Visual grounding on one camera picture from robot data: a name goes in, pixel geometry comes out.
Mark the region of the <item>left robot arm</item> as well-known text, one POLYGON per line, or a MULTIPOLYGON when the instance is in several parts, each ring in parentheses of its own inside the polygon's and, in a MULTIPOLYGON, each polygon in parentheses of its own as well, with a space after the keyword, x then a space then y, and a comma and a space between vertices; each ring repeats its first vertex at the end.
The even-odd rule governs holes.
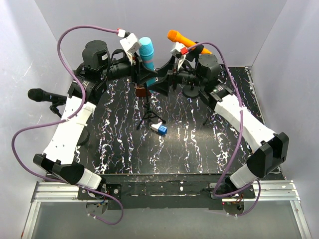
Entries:
POLYGON ((106 92, 106 81, 130 76, 134 83, 143 84, 155 76, 151 73, 154 47, 149 37, 139 40, 125 37, 120 44, 122 48, 113 53, 123 53, 124 56, 116 61, 112 59, 106 42, 88 42, 82 52, 83 63, 71 73, 74 79, 68 96, 45 95, 46 100, 65 103, 66 107, 51 142, 42 154, 33 158, 34 164, 63 182, 89 189, 95 199, 105 196, 105 181, 75 162, 73 156, 87 120, 106 92))

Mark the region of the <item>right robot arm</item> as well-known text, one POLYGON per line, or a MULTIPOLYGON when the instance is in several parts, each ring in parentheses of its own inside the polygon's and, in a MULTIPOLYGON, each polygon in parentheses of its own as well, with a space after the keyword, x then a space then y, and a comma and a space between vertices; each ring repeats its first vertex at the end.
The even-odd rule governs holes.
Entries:
POLYGON ((213 54, 200 55, 195 68, 184 70, 179 67, 180 60, 171 59, 156 70, 158 81, 150 89, 167 95, 170 87, 178 84, 195 87, 196 95, 216 114, 225 118, 239 133, 252 150, 246 163, 230 176, 221 176, 213 190, 213 196, 239 197, 252 182, 262 179, 285 162, 289 137, 276 133, 255 118, 242 105, 237 88, 230 89, 219 81, 221 74, 231 73, 226 64, 219 64, 213 54))

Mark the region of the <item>blue microphone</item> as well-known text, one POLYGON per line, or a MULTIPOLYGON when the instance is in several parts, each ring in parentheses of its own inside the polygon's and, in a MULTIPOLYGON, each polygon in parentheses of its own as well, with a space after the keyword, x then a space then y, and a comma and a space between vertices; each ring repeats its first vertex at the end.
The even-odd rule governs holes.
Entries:
POLYGON ((149 37, 142 37, 139 39, 141 47, 139 48, 139 55, 146 68, 154 70, 154 47, 152 40, 149 37))

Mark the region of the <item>black shock mount tripod stand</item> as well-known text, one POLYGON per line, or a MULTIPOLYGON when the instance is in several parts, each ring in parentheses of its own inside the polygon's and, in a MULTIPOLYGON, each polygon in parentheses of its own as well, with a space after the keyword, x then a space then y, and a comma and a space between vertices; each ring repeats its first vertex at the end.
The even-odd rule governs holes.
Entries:
MULTIPOLYGON (((220 68, 221 68, 221 71, 220 71, 220 74, 219 74, 219 77, 218 77, 218 81, 219 82, 223 82, 223 81, 226 81, 226 78, 227 78, 227 72, 225 70, 225 65, 224 64, 220 64, 220 68)), ((210 115, 206 118, 206 120, 204 121, 203 125, 206 125, 207 122, 215 115, 215 112, 212 112, 210 113, 210 115)))

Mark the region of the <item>black tripod stand blue mic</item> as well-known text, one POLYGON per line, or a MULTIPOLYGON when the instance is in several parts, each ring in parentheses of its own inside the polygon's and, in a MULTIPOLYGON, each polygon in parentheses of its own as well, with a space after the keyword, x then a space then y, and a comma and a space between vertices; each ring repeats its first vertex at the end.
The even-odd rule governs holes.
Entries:
POLYGON ((150 92, 148 90, 147 84, 144 83, 144 89, 145 89, 145 98, 146 98, 146 103, 143 105, 143 107, 146 109, 142 119, 140 120, 140 123, 138 124, 138 126, 136 127, 136 130, 139 130, 141 127, 142 122, 144 121, 150 121, 152 119, 159 119, 161 124, 166 124, 166 121, 159 116, 157 113, 155 113, 150 106, 150 100, 149 100, 149 96, 150 96, 150 92))

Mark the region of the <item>blue white toy block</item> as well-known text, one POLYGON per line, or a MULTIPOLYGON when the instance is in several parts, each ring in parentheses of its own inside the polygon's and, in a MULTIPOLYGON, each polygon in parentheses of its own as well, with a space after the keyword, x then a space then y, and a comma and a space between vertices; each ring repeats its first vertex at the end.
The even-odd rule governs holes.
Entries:
POLYGON ((167 127, 162 122, 159 122, 157 124, 151 124, 151 129, 160 135, 167 134, 167 127))

